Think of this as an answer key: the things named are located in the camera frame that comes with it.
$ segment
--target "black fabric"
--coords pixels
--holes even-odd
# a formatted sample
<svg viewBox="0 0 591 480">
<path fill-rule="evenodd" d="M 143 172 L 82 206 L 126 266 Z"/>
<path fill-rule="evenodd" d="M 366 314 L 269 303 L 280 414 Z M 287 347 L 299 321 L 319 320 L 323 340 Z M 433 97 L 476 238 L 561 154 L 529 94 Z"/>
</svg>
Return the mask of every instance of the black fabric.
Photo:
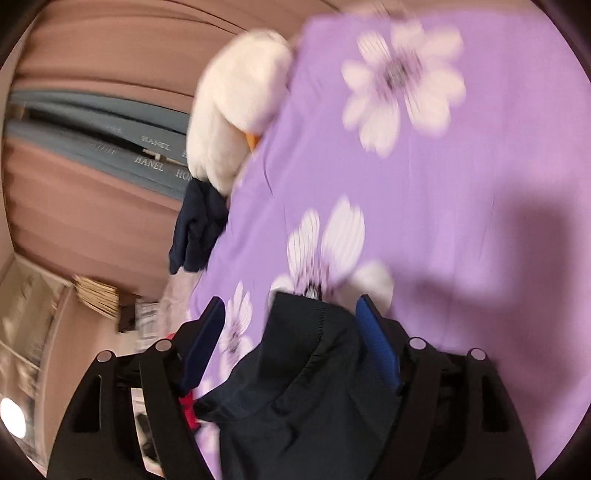
<svg viewBox="0 0 591 480">
<path fill-rule="evenodd" d="M 191 179 L 168 253 L 170 273 L 175 274 L 180 267 L 188 272 L 204 269 L 227 222 L 228 207 L 224 197 L 211 184 Z"/>
<path fill-rule="evenodd" d="M 224 480 L 366 480 L 400 398 L 345 309 L 278 293 L 261 343 L 199 399 Z"/>
</svg>

